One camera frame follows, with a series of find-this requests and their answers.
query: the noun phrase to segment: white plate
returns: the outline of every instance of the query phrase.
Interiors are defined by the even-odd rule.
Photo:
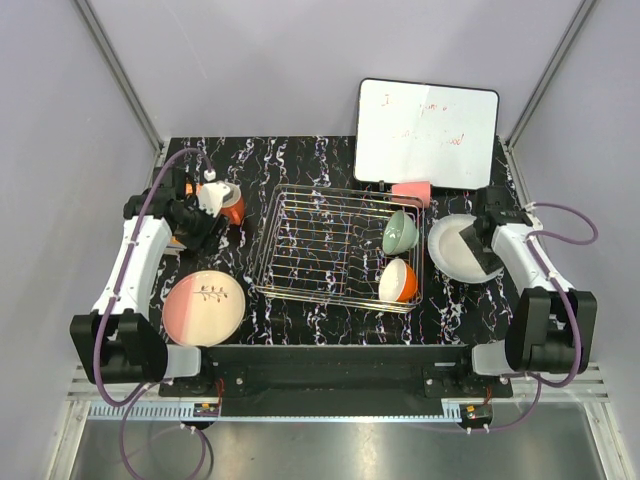
[[[502,268],[487,275],[460,236],[476,219],[454,214],[436,220],[429,231],[427,249],[438,270],[458,282],[484,283],[496,278]]]
[[[183,278],[171,289],[162,322],[178,345],[210,347],[238,329],[244,310],[240,284],[226,273],[204,270]]]

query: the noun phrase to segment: orange mug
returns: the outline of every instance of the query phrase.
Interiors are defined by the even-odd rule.
[[[240,225],[244,218],[244,198],[240,187],[233,183],[224,182],[231,189],[231,198],[225,200],[220,209],[220,213],[225,217],[229,217],[233,225]]]

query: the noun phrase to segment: table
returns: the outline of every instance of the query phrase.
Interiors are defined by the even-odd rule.
[[[250,271],[271,193],[279,183],[378,188],[354,180],[355,137],[209,137],[173,138],[168,156],[181,148],[203,149],[212,159],[218,179],[240,186],[246,217],[240,227],[224,233],[213,256],[181,254],[162,259],[150,306],[150,320],[161,329],[162,305],[171,288],[186,275],[213,269],[231,274],[247,294],[246,317],[234,343],[252,345],[434,345],[488,343],[504,338],[516,288],[507,273],[484,285],[466,285],[425,262],[424,300],[407,314],[269,300],[258,294]],[[187,157],[196,180],[205,165]],[[496,138],[492,185],[504,185],[517,201],[509,167]],[[427,214],[427,231],[437,219],[469,213],[473,192],[435,189]]]

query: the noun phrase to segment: black base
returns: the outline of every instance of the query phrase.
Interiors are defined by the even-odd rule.
[[[163,385],[161,396],[215,397],[225,416],[439,415],[441,398],[513,395],[497,377],[470,369],[471,347],[220,346],[194,379]]]

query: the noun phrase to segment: metal tray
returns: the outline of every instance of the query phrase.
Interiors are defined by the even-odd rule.
[[[422,301],[424,210],[418,198],[326,187],[278,185],[254,262],[256,289],[269,298],[409,312]],[[414,220],[418,244],[401,255],[382,252],[382,235],[398,209]],[[378,299],[382,271],[394,258],[413,268],[418,292],[407,303]]]

